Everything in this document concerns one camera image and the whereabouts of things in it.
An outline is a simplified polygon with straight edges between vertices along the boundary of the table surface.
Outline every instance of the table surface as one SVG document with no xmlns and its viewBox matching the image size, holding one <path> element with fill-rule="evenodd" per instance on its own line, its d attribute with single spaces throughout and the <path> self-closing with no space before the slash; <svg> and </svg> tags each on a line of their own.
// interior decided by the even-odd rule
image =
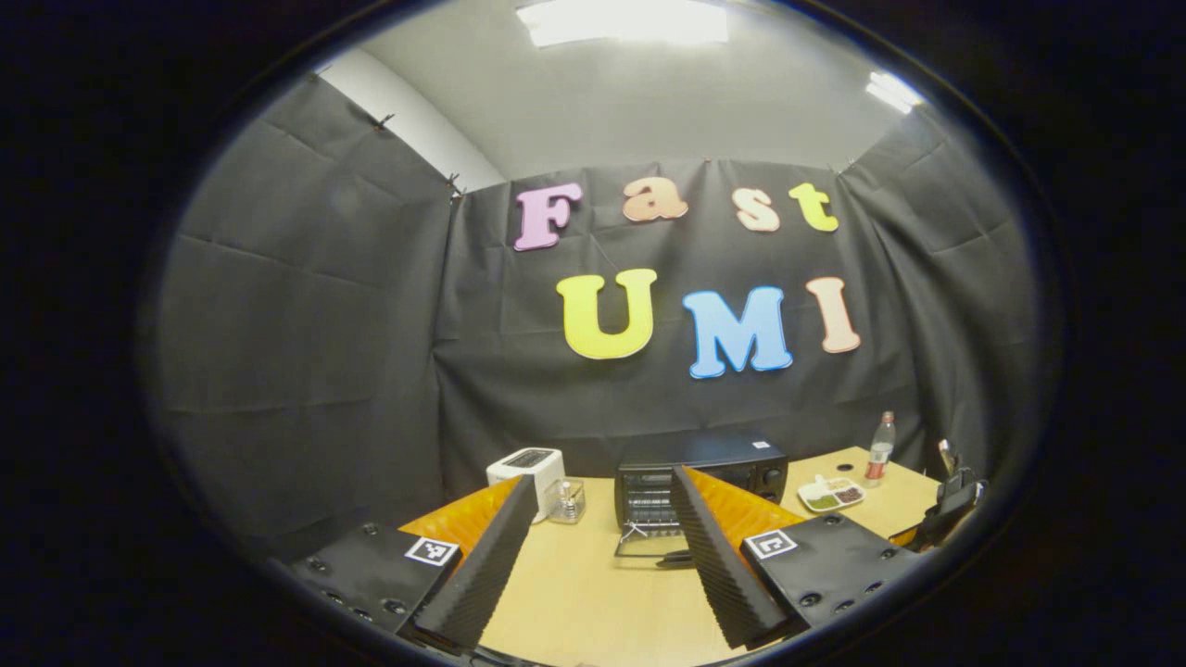
<svg viewBox="0 0 1186 667">
<path fill-rule="evenodd" d="M 860 482 L 868 457 L 868 450 L 849 447 L 792 462 L 782 506 L 815 516 L 796 490 L 816 475 Z M 852 470 L 837 470 L 843 464 Z M 574 525 L 531 526 L 482 644 L 556 667 L 686 667 L 745 654 L 725 643 L 695 568 L 661 570 L 657 559 L 613 555 L 621 536 L 613 479 L 574 479 L 585 482 L 585 515 Z M 841 513 L 888 538 L 923 520 L 937 487 L 891 463 L 881 485 Z"/>
</svg>

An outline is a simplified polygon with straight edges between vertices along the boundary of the ceiling light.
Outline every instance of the ceiling light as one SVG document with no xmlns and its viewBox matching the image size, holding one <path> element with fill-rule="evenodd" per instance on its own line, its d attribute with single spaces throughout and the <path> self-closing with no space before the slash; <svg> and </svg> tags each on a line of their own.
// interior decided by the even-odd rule
<svg viewBox="0 0 1186 667">
<path fill-rule="evenodd" d="M 516 12 L 540 47 L 605 38 L 728 42 L 725 8 L 691 0 L 549 0 Z"/>
<path fill-rule="evenodd" d="M 900 78 L 888 74 L 871 72 L 869 84 L 865 87 L 865 91 L 904 114 L 908 114 L 912 108 L 923 103 L 918 93 L 914 93 Z"/>
</svg>

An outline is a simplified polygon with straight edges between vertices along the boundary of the plastic bottle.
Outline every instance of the plastic bottle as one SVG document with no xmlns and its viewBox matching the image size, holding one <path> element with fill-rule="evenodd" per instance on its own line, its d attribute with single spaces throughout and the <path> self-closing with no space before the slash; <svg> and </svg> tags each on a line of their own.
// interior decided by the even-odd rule
<svg viewBox="0 0 1186 667">
<path fill-rule="evenodd" d="M 886 474 L 886 465 L 890 463 L 890 453 L 893 451 L 894 439 L 898 432 L 893 425 L 893 412 L 881 413 L 881 424 L 873 433 L 873 444 L 869 445 L 869 466 L 865 470 L 865 485 L 868 488 L 879 487 L 881 477 Z"/>
</svg>

